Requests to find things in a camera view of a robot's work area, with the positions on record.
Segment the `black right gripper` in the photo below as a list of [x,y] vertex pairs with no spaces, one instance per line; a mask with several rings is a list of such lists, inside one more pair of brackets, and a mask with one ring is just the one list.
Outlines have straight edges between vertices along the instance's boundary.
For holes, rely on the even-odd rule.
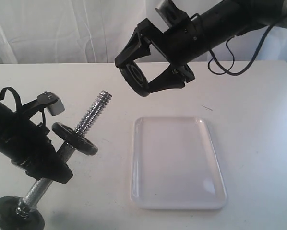
[[144,19],[135,28],[130,40],[115,58],[117,68],[151,55],[150,42],[165,59],[179,67],[169,65],[159,76],[148,83],[148,93],[169,89],[182,89],[195,80],[191,68],[186,65],[206,52],[206,42],[199,24],[189,17],[161,32],[149,19]]

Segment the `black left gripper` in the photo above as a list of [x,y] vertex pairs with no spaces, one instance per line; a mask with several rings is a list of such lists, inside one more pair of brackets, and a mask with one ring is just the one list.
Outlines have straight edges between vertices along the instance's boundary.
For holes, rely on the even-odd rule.
[[30,177],[66,184],[73,174],[47,137],[49,129],[44,123],[36,125],[30,120],[43,110],[37,100],[21,105],[15,112],[0,101],[0,152]]

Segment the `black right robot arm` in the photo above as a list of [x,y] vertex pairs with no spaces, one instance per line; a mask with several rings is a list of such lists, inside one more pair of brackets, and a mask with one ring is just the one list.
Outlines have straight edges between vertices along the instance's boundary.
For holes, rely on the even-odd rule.
[[[174,2],[164,0],[156,11],[168,25],[160,31],[149,19],[135,28],[115,66],[130,87],[140,96],[167,89],[181,89],[195,76],[189,63],[235,36],[265,28],[287,29],[287,0],[224,0],[203,14],[189,16]],[[169,66],[148,81],[135,63],[149,56],[150,46],[168,61]]]

